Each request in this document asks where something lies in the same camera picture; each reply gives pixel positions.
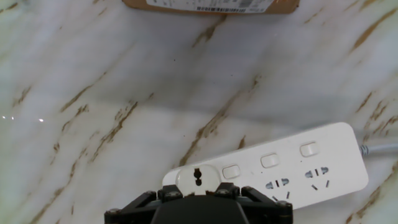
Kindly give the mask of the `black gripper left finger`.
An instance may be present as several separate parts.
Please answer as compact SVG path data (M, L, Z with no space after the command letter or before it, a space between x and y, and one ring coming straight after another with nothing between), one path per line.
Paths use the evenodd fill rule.
M112 208L104 213L105 224L150 224L161 205L183 198L176 185L166 185L157 192L148 190L124 208Z

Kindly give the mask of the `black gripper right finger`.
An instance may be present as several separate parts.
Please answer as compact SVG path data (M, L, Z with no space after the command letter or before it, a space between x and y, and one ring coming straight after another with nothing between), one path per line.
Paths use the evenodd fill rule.
M233 183L221 183L215 190L215 197L234 202L238 211L231 208L229 214L244 218L246 223L293 224L293 205L283 200L273 201L253 187L238 187Z

